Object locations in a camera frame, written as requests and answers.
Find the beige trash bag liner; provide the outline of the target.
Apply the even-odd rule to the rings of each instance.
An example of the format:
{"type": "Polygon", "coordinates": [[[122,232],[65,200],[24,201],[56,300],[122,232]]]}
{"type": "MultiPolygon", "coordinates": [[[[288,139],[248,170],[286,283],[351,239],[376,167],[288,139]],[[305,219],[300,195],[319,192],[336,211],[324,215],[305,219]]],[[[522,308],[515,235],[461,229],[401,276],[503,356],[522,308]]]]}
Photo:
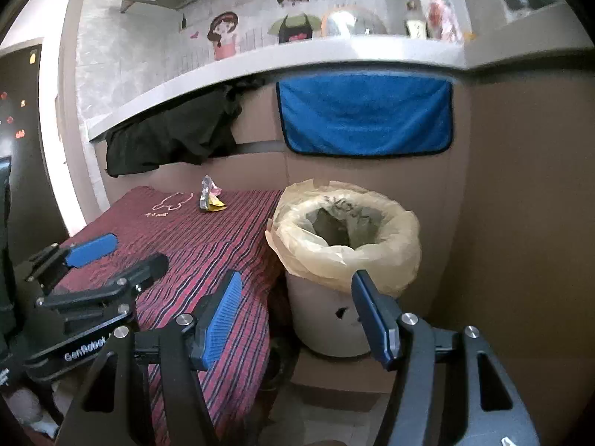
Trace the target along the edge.
{"type": "Polygon", "coordinates": [[[380,292],[398,297],[417,278],[420,231],[413,211],[381,193],[309,179],[282,192],[265,239],[292,276],[348,293],[364,270],[380,292]]]}

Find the white trash bin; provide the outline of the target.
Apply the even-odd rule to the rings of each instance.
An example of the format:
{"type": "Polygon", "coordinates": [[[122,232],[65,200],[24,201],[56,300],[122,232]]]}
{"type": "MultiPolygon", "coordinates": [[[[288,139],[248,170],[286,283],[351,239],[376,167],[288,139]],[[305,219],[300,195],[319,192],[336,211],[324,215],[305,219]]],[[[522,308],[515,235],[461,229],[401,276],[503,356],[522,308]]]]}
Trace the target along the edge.
{"type": "Polygon", "coordinates": [[[370,353],[350,295],[286,273],[293,326],[311,351],[329,358],[370,353]]]}

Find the black refrigerator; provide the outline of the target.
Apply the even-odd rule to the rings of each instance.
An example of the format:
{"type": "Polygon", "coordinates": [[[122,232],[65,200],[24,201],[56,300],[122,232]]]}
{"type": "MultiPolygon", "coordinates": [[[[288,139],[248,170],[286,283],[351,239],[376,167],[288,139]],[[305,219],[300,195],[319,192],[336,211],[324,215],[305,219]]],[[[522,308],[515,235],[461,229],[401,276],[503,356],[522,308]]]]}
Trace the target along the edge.
{"type": "Polygon", "coordinates": [[[49,181],[39,122],[41,46],[1,58],[1,155],[11,158],[8,244],[13,263],[68,237],[49,181]]]}

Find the red striped cloth mat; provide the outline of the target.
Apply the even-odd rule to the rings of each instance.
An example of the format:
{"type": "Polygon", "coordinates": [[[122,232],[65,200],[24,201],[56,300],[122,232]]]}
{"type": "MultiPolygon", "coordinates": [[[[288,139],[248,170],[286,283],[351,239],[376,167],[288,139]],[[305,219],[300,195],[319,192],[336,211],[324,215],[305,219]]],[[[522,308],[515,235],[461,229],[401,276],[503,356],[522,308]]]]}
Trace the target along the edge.
{"type": "MultiPolygon", "coordinates": [[[[192,312],[228,271],[240,274],[241,301],[224,351],[198,378],[219,439],[216,445],[245,445],[270,355],[268,298],[280,264],[266,244],[265,229],[279,195],[248,190],[226,192],[224,197],[227,210],[206,213],[190,194],[137,187],[64,247],[104,234],[117,237],[117,249],[91,263],[87,274],[93,284],[155,253],[166,255],[166,274],[136,298],[137,325],[120,325],[133,332],[159,329],[192,312]]],[[[158,365],[148,365],[146,376],[153,445],[172,445],[158,365]]]]}

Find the crumpled foil wrapper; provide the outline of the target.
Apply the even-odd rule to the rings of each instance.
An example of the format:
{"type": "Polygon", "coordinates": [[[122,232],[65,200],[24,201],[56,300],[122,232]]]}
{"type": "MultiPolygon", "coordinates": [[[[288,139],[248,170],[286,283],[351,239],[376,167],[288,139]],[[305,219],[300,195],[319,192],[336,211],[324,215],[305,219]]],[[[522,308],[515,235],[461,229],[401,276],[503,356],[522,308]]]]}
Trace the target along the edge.
{"type": "Polygon", "coordinates": [[[227,206],[221,199],[222,189],[217,186],[211,176],[206,175],[202,180],[202,190],[199,199],[200,210],[215,213],[225,210],[227,206]]]}

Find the black cloth hanging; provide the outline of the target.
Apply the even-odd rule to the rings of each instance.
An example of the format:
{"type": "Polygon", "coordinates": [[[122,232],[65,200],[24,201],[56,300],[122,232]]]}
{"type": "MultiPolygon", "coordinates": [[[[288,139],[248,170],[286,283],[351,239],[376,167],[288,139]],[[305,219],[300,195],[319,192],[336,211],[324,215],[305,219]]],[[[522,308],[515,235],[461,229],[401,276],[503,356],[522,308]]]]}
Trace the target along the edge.
{"type": "Polygon", "coordinates": [[[106,134],[106,172],[117,178],[173,163],[201,165],[235,153],[232,126],[241,100],[263,86],[260,78],[217,85],[175,98],[128,119],[106,134]]]}

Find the blue towel hanging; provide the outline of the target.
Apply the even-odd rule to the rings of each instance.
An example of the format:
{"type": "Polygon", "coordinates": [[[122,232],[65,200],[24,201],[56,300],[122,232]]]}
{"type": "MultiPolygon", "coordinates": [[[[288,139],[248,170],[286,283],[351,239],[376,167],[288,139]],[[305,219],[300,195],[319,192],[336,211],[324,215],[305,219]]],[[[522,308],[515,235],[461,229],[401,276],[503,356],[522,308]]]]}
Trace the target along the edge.
{"type": "Polygon", "coordinates": [[[453,85],[443,78],[337,74],[275,85],[285,144],[300,155],[440,154],[454,140],[453,85]]]}

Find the bottle with orange cap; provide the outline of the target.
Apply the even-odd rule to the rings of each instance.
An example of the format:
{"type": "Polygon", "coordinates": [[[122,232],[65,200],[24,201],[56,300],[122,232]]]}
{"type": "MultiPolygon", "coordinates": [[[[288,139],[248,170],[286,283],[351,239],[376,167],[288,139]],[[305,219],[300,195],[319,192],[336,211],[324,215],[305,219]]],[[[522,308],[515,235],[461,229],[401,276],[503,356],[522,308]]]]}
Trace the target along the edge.
{"type": "Polygon", "coordinates": [[[432,39],[452,43],[460,41],[461,35],[456,15],[445,0],[430,0],[427,20],[432,39]]]}

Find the white countertop ledge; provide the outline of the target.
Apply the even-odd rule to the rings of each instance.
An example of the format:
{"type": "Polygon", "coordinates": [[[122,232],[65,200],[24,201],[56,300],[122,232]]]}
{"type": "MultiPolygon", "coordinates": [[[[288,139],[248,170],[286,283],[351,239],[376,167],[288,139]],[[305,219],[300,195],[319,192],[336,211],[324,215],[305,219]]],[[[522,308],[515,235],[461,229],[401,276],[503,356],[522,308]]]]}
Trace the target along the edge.
{"type": "Polygon", "coordinates": [[[460,45],[442,41],[416,41],[398,35],[356,35],[308,39],[248,51],[179,75],[119,107],[88,130],[93,142],[133,117],[189,93],[226,85],[242,78],[284,78],[316,71],[404,71],[447,78],[471,78],[478,71],[503,65],[538,68],[556,58],[579,58],[594,51],[583,33],[559,47],[540,41],[541,31],[519,46],[511,39],[493,37],[485,44],[460,45]]]}

